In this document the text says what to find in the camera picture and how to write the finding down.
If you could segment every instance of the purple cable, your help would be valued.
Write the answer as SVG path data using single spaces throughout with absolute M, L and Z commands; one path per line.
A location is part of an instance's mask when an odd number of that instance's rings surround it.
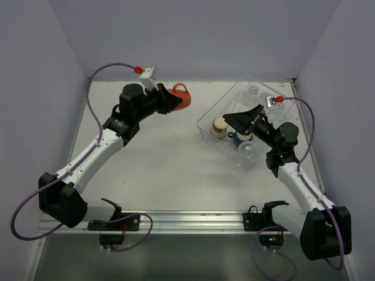
M 280 227 L 279 225 L 275 225 L 275 226 L 271 226 L 271 227 L 265 227 L 265 228 L 262 228 L 261 230 L 259 230 L 257 233 L 255 233 L 254 237 L 253 237 L 253 240 L 251 240 L 251 246 L 250 246 L 250 254 L 251 254 L 251 258 L 253 259 L 253 262 L 254 262 L 254 265 L 255 267 L 259 270 L 259 272 L 264 276 L 266 277 L 268 280 L 270 281 L 292 281 L 293 279 L 296 278 L 297 274 L 298 274 L 298 269 L 297 269 L 297 265 L 295 264 L 295 262 L 289 257 L 287 256 L 286 254 L 284 254 L 283 252 L 281 251 L 275 251 L 276 254 L 280 255 L 280 256 L 283 256 L 284 258 L 286 258 L 288 261 L 290 261 L 290 263 L 292 264 L 293 268 L 294 268 L 294 273 L 291 277 L 287 278 L 287 279 L 283 279 L 283 280 L 278 280 L 278 279 L 274 279 L 273 277 L 271 277 L 270 275 L 266 274 L 260 267 L 259 263 L 256 261 L 255 257 L 254 257 L 254 249 L 253 249 L 253 245 L 254 245 L 254 242 L 255 240 L 258 238 L 258 236 L 260 235 L 260 233 L 262 233 L 263 231 L 266 231 L 266 230 L 282 230 L 283 228 Z
M 95 222 L 99 222 L 101 224 L 116 224 L 118 222 L 125 221 L 128 218 L 135 217 L 137 215 L 143 215 L 143 216 L 147 217 L 150 220 L 151 224 L 150 224 L 150 228 L 149 228 L 148 232 L 137 243 L 134 243 L 133 245 L 131 245 L 129 247 L 126 247 L 126 248 L 122 248 L 122 249 L 110 249 L 111 252 L 124 252 L 124 251 L 130 250 L 130 249 L 138 246 L 140 243 L 144 242 L 149 237 L 149 235 L 151 233 L 151 230 L 152 230 L 152 227 L 154 226 L 154 222 L 153 222 L 152 218 L 148 214 L 135 213 L 135 214 L 127 215 L 126 217 L 119 218 L 119 219 L 113 220 L 113 221 L 95 221 Z
M 88 79 L 88 85 L 87 85 L 87 92 L 86 92 L 86 103 L 87 103 L 87 106 L 88 106 L 88 109 L 90 110 L 92 116 L 94 117 L 96 123 L 98 124 L 98 127 L 99 127 L 99 135 L 98 135 L 98 142 L 100 141 L 101 139 L 101 136 L 103 135 L 103 129 L 101 127 L 101 124 L 100 124 L 100 121 L 98 119 L 98 117 L 96 116 L 96 114 L 94 113 L 93 111 L 93 108 L 90 104 L 90 100 L 88 98 L 88 94 L 90 92 L 90 87 L 91 87 L 91 83 L 93 81 L 93 78 L 94 76 L 101 70 L 107 68 L 107 67 L 110 67 L 110 66 L 125 66 L 125 67 L 129 67 L 133 70 L 135 70 L 135 67 L 134 66 L 131 66 L 130 64 L 126 64 L 126 63 L 110 63 L 110 64 L 106 64 L 105 66 L 102 66 L 100 67 L 98 70 L 96 70 L 93 75 L 91 75 L 91 77 Z M 86 154 L 79 160 L 77 161 L 77 163 L 71 167 L 71 171 L 74 171 L 79 165 L 82 164 L 82 162 L 84 162 L 91 154 L 92 152 L 95 150 L 97 146 L 96 145 L 93 145 L 87 152 Z M 15 228 L 15 223 L 16 223 L 16 218 L 17 218 L 17 215 L 18 213 L 20 212 L 20 210 L 23 208 L 23 206 L 28 202 L 30 201 L 31 198 L 33 198 L 34 196 L 36 196 L 37 194 L 49 189 L 51 186 L 53 186 L 54 184 L 62 181 L 64 178 L 66 178 L 67 176 L 69 175 L 69 173 L 65 173 L 63 174 L 61 177 L 59 177 L 58 179 L 52 181 L 51 183 L 43 186 L 42 188 L 34 191 L 33 193 L 31 193 L 30 195 L 28 195 L 17 207 L 16 207 L 16 210 L 14 211 L 13 215 L 12 215 L 12 218 L 11 218 L 11 233 L 13 234 L 14 237 L 20 239 L 20 240 L 24 240 L 24 241 L 32 241 L 32 240 L 38 240 L 38 239 L 41 239 L 43 237 L 46 237 L 52 233 L 54 233 L 56 230 L 58 230 L 60 227 L 63 226 L 63 224 L 59 224 L 58 226 L 52 228 L 50 231 L 46 232 L 46 233 L 43 233 L 39 236 L 34 236 L 34 237 L 26 237 L 26 236 L 23 236 L 21 234 L 19 234 Z
M 304 185 L 306 185 L 307 189 L 311 192 L 311 194 L 319 201 L 319 203 L 321 203 L 321 205 L 324 207 L 324 209 L 327 211 L 330 219 L 332 220 L 332 224 L 333 224 L 333 227 L 335 228 L 335 231 L 336 231 L 336 234 L 337 234 L 337 239 L 339 241 L 339 252 L 340 252 L 340 262 L 339 262 L 339 265 L 338 266 L 335 266 L 331 261 L 329 261 L 328 259 L 325 259 L 325 261 L 331 266 L 333 267 L 334 269 L 336 270 L 342 270 L 344 268 L 344 244 L 343 244 L 343 241 L 342 241 L 342 237 L 341 237 L 341 233 L 340 233 L 340 229 L 339 229 L 339 226 L 336 222 L 336 219 L 335 217 L 333 216 L 331 210 L 329 209 L 329 207 L 324 203 L 324 201 L 320 200 L 319 198 L 319 195 L 312 189 L 312 187 L 308 184 L 308 182 L 305 180 L 304 176 L 301 174 L 301 164 L 302 162 L 306 159 L 307 155 L 309 154 L 310 150 L 311 150 L 311 146 L 312 146 L 312 141 L 313 141 L 313 138 L 314 138 L 314 134 L 315 134 L 315 116 L 314 116 L 314 113 L 312 111 L 312 108 L 310 107 L 310 105 L 303 99 L 301 98 L 296 98 L 296 97 L 289 97 L 289 98 L 285 98 L 285 100 L 296 100 L 296 101 L 300 101 L 302 103 L 304 103 L 307 108 L 309 109 L 310 111 L 310 114 L 311 114 L 311 121 L 312 121 L 312 128 L 311 128 L 311 137 L 310 137 L 310 141 L 309 141 L 309 144 L 308 144 L 308 147 L 307 147 L 307 150 L 305 152 L 305 154 L 303 155 L 301 161 L 299 161 L 298 165 L 297 165 L 297 172 L 299 174 L 299 177 L 301 178 L 302 182 L 304 183 Z

